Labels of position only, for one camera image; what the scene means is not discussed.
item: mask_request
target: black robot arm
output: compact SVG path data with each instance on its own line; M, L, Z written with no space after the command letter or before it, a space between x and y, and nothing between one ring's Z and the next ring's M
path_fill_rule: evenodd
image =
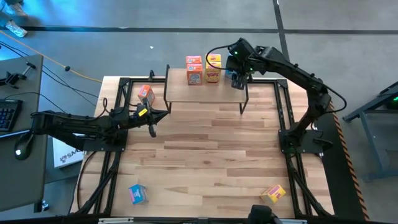
M97 118L43 111L31 114L31 131L34 134L48 134L78 150L92 151L85 147L85 143L118 145L124 138L125 130L144 125L148 125L150 135L156 137L155 125L167 114L167 111L152 109L147 101L138 104L135 111L119 107L111 110L109 115Z
M299 147L306 128L326 113L331 100L327 86L314 74L309 74L300 69L297 64L287 61L274 47L252 48L245 39L240 38L228 48L231 55L227 59L226 68L237 74L233 77L233 88L243 89L252 72L258 71L261 74L266 72L281 74L307 91L307 112L299 122L294 123L284 133L284 140L288 145Z

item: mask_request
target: snack box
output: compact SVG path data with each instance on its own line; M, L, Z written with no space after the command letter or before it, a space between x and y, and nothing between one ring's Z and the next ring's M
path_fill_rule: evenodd
M220 54L209 54L207 56L207 59L209 60L209 62L220 62L221 55Z
M221 68L221 62L210 62L212 65ZM213 68L206 63L205 80L208 83L218 83L221 77L221 69Z
M186 56L185 63L201 63L201 56Z
M138 98L141 101L141 103L144 103L143 100L144 98L147 98L149 105L152 106L153 102L155 101L155 94L152 91L152 88L150 85L142 85L141 89L139 90L138 93Z
M187 64L188 85L201 85L203 80L203 68L200 63Z
M261 194L260 198L264 202L271 201L272 203L275 203L285 194L286 191L278 184L268 188L265 192Z
M129 187L129 193L133 205L148 201L146 189L141 184Z

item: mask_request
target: wood grain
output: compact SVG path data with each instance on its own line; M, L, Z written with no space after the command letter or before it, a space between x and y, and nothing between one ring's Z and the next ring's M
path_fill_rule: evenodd
M95 114L101 113L104 97L109 108L114 105L118 81L119 77L104 77ZM165 110L164 84L150 85L157 97L153 107ZM140 87L134 85L131 103L139 102ZM307 109L307 96L291 82L289 91L295 120L299 120ZM260 204L270 206L281 218L292 218L287 169L277 138L279 120L273 86L250 85L249 96L242 116L236 103L173 103L172 114L158 124L156 138L149 136L146 127L129 130L112 216L246 218L251 205ZM93 156L81 177L82 202L98 185L103 157L102 152ZM310 190L333 213L322 162L306 154L303 164ZM134 184L147 187L148 203L131 204L127 189ZM287 194L275 204L264 203L259 194L275 184ZM304 211L299 188L297 193Z

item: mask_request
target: concrete floor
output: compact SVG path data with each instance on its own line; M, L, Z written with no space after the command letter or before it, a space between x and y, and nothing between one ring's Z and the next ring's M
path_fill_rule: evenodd
M279 0L285 29L397 30L395 0ZM90 26L147 28L277 29L272 0L36 0L24 3L30 26ZM163 74L165 65L182 67L185 55L205 54L239 37L252 45L281 47L278 34L184 33L184 32L30 32L23 43L89 77L147 75L150 69ZM397 81L398 35L304 35L287 34L290 60L314 72L348 101L341 118ZM33 52L7 37L0 40L28 54ZM13 58L0 50L0 60ZM84 80L45 60L46 66L71 86L98 94L100 84ZM42 94L74 114L93 114L94 107L76 93L46 76ZM336 108L342 105L334 98ZM55 110L45 100L41 110ZM359 120L341 121L371 220L396 223L398 177L363 182L374 171L374 159ZM45 199L52 208L32 214L31 205L0 213L0 220L66 214L75 179L48 184Z

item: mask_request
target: cereal box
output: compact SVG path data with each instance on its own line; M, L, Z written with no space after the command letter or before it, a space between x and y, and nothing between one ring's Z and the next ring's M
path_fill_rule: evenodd
M187 64L188 85L201 85L203 69L200 63Z
M201 63L201 56L186 56L185 63Z
M271 201L272 203L275 203L285 194L286 191L278 184L268 188L261 194L260 198L265 202Z
M210 62L212 65L221 68L221 62ZM221 76L221 70L213 68L208 63L206 63L205 80L208 83L218 83Z
M133 205L148 201L146 189L141 184L129 187L129 193Z
M220 54L209 54L207 56L207 59L209 60L209 62L220 62L221 55Z
M155 101L155 94L152 91L152 88L150 87L150 85L142 85L141 89L139 90L138 93L138 98L139 100L141 100L142 103L144 98L146 98L149 102L149 105L152 106L153 102Z

